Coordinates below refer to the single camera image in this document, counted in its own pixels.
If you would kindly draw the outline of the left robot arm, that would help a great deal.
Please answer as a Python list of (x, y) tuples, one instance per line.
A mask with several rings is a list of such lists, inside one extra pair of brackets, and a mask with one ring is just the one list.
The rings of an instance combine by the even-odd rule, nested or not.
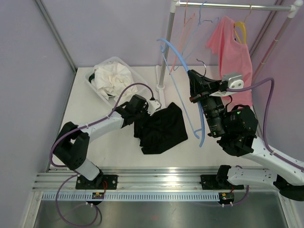
[(89, 144), (101, 136), (133, 124), (148, 113), (148, 101), (133, 95), (102, 119), (78, 126), (72, 122), (64, 124), (53, 147), (55, 155), (67, 168), (77, 173), (77, 190), (115, 190), (117, 175), (105, 175), (87, 158)]

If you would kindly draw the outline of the green and white raglan shirt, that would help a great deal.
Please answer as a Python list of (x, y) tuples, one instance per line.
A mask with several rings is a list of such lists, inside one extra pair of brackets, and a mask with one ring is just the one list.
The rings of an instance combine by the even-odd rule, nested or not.
[(89, 78), (88, 81), (89, 83), (92, 83), (92, 80), (95, 78), (95, 74), (92, 74)]

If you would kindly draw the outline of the black t shirt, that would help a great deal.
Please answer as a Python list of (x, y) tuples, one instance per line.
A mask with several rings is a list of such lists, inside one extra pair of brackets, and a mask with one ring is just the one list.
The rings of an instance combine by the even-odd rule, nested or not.
[(161, 154), (188, 140), (182, 110), (174, 103), (134, 122), (134, 137), (145, 155)]

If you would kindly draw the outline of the yellow hanger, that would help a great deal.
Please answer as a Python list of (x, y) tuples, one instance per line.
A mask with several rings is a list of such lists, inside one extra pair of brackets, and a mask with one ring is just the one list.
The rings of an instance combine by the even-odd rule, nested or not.
[(237, 41), (240, 44), (247, 44), (247, 30), (246, 30), (246, 20), (252, 12), (252, 4), (249, 3), (249, 13), (245, 16), (243, 21), (237, 21), (234, 23), (234, 34), (237, 38)]

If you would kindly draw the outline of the pink t shirt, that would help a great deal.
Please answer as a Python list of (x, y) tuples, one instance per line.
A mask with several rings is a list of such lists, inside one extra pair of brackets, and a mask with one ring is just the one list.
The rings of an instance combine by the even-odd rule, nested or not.
[(235, 22), (224, 16), (206, 43), (206, 47), (218, 56), (219, 75), (239, 73), (243, 76), (244, 87), (252, 83), (252, 63), (248, 46), (237, 41), (234, 32)]

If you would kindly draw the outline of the white tank top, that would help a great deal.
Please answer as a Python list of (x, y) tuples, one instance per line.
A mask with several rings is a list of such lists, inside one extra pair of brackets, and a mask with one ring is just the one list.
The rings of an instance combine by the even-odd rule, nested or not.
[(111, 96), (117, 100), (121, 92), (134, 83), (131, 71), (117, 61), (95, 65), (93, 73), (93, 86), (106, 100)]

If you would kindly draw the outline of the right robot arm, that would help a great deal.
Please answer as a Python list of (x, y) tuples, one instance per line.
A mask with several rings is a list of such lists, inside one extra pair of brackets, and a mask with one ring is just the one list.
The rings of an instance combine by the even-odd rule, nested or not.
[(270, 147), (265, 137), (257, 136), (258, 120), (249, 105), (239, 104), (230, 111), (222, 98), (247, 91), (238, 73), (213, 80), (195, 70), (188, 71), (190, 101), (199, 106), (206, 119), (209, 136), (230, 156), (261, 165), (260, 169), (242, 169), (221, 165), (214, 175), (201, 175), (204, 190), (242, 190), (246, 185), (273, 188), (295, 201), (304, 199), (304, 164)]

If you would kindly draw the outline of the pink wire hanger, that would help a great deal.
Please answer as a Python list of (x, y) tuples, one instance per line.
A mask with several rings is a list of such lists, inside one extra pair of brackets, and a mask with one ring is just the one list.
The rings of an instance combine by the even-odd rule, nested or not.
[(179, 44), (178, 44), (178, 47), (177, 47), (177, 51), (179, 52), (180, 55), (182, 55), (183, 49), (186, 46), (186, 41), (189, 37), (190, 29), (191, 29), (192, 24), (193, 24), (194, 19), (195, 19), (195, 13), (193, 13), (189, 17), (187, 16), (188, 3), (189, 3), (189, 1), (187, 1), (186, 7), (185, 7), (183, 27), (182, 27), (182, 32), (181, 32), (181, 35), (180, 35)]

